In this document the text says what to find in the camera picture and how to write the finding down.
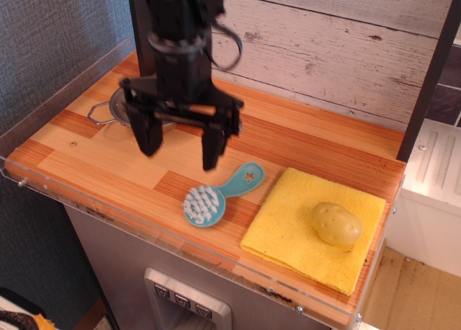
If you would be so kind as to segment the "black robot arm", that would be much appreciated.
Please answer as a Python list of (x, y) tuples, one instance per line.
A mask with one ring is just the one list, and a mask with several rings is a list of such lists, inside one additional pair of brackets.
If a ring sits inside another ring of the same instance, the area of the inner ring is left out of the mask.
[(240, 133), (243, 106), (212, 82), (212, 29), (229, 35), (238, 46), (241, 40), (217, 23), (225, 11), (223, 0), (146, 1), (156, 70), (152, 76), (120, 83), (130, 127), (146, 156), (161, 147), (165, 121), (202, 128), (202, 165), (212, 170), (228, 138)]

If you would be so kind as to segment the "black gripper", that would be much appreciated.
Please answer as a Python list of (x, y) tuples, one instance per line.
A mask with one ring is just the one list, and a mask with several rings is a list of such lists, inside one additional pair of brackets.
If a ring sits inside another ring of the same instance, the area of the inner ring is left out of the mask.
[(239, 110), (243, 103), (213, 85), (211, 34), (168, 40), (151, 32), (148, 41), (154, 51), (156, 74), (120, 82), (139, 149), (152, 156), (161, 147), (162, 120), (196, 125), (205, 128), (202, 167), (205, 171), (214, 169), (225, 149), (225, 134), (238, 135), (241, 131)]

